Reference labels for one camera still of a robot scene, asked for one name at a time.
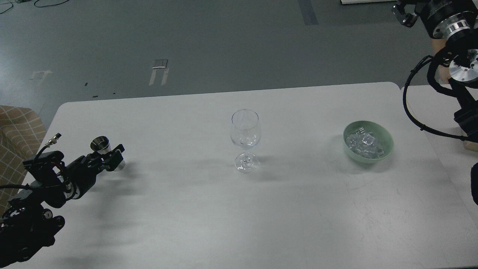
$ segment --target wine glass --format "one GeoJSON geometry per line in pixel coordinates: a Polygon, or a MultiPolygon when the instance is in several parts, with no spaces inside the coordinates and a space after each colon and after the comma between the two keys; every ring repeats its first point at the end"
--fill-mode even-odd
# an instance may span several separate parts
{"type": "Polygon", "coordinates": [[[231,140],[234,145],[245,150],[236,158],[236,168],[242,173],[254,171],[259,166],[257,156],[248,150],[255,147],[261,139],[259,116],[249,109],[236,111],[232,115],[231,140]]]}

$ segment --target glass base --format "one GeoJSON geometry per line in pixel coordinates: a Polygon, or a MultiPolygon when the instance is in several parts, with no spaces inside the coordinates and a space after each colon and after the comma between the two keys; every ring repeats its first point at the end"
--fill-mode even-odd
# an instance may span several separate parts
{"type": "Polygon", "coordinates": [[[257,169],[259,159],[252,152],[243,152],[236,158],[236,168],[242,173],[249,173],[257,169]]]}

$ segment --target green bowl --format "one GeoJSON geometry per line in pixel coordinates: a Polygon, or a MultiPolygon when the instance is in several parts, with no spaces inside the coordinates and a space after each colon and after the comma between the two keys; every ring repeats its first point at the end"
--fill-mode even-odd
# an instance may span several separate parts
{"type": "Polygon", "coordinates": [[[357,162],[368,163],[368,164],[376,163],[388,157],[388,155],[392,153],[393,146],[394,146],[393,138],[391,134],[387,131],[387,129],[383,128],[382,126],[376,123],[369,122],[369,121],[353,122],[349,124],[347,127],[345,127],[343,141],[344,141],[343,144],[344,144],[345,152],[347,152],[347,154],[352,159],[356,160],[357,162]],[[385,154],[382,155],[380,158],[378,159],[365,158],[358,155],[357,153],[353,152],[351,149],[348,148],[345,140],[350,134],[354,134],[356,130],[359,129],[360,127],[363,127],[368,132],[373,132],[373,136],[378,139],[380,144],[382,144],[383,151],[385,152],[385,154]]]}

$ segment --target glass stem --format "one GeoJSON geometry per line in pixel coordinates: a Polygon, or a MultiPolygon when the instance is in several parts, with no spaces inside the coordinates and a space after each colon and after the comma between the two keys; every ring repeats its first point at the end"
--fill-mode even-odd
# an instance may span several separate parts
{"type": "Polygon", "coordinates": [[[242,159],[242,162],[244,163],[244,166],[246,166],[246,167],[251,166],[250,156],[247,155],[247,153],[244,156],[244,158],[242,159]]]}

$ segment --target wooden block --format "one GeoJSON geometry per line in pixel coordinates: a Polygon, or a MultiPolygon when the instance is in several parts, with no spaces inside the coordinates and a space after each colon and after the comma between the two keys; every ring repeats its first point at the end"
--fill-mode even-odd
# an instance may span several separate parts
{"type": "MultiPolygon", "coordinates": [[[[464,135],[464,136],[467,135],[465,133],[465,131],[463,131],[463,130],[461,130],[461,134],[464,135]]],[[[465,147],[465,149],[473,150],[473,151],[478,152],[478,143],[470,142],[470,141],[463,141],[463,146],[465,147]]]]}

